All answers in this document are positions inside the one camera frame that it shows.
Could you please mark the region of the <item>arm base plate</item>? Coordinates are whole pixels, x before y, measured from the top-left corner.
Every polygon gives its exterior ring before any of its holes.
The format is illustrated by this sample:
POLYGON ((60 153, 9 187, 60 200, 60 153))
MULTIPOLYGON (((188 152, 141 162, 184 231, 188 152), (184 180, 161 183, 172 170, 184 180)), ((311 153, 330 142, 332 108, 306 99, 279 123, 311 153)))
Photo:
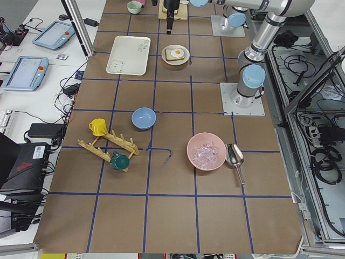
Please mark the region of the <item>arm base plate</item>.
POLYGON ((254 97, 243 97, 237 91, 237 83, 220 83, 223 113, 225 115, 265 116, 259 91, 254 97))
POLYGON ((243 13, 233 13, 228 18, 211 16, 212 32, 220 37, 245 37, 243 25, 246 17, 243 13))

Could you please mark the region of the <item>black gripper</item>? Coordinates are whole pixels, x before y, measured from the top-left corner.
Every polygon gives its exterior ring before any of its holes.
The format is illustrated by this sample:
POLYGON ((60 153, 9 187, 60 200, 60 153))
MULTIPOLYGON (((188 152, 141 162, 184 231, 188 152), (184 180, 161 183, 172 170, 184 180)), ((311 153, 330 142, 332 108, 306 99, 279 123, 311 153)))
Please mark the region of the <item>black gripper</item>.
POLYGON ((167 34, 170 35, 173 29, 175 11, 180 7, 180 0, 164 0, 163 6, 167 10, 167 34))

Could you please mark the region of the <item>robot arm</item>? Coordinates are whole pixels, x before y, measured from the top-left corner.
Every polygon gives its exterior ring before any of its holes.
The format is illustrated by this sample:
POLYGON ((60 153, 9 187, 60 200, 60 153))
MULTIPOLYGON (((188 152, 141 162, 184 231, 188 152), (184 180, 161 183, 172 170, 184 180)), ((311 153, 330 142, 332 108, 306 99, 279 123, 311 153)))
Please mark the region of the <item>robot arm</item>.
POLYGON ((224 5, 223 18, 220 21, 222 30, 235 29, 243 26, 246 21, 246 12, 248 8, 224 5))
POLYGON ((227 17, 233 14, 244 14, 247 9, 267 11, 256 36, 250 46, 238 56, 239 82, 237 88, 230 93, 231 101, 240 108, 250 107, 257 90, 262 87, 266 72, 259 65, 278 30, 286 18, 296 17, 308 11, 314 1, 190 1, 195 7, 208 3, 223 6, 223 14, 227 17))

